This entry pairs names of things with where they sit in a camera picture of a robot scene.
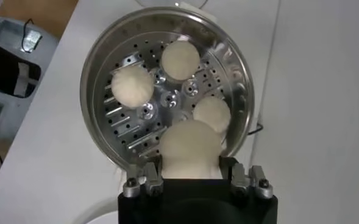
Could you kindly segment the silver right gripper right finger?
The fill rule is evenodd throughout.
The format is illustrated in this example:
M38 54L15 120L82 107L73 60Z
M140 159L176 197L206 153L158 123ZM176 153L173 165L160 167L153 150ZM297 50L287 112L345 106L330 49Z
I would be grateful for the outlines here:
M233 197L243 200L249 198L269 200L273 197L273 186L266 178L262 166L254 165L246 174L244 166L236 163L232 167L230 193Z

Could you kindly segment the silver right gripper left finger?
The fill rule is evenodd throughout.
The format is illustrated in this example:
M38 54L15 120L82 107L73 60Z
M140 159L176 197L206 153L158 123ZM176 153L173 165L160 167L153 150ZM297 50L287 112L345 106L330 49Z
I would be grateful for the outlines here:
M163 178L153 162L146 163L142 169L131 165L126 175L123 184L123 196L126 198L135 198L141 194L140 177L145 177L143 185L149 196L156 197L163 192Z

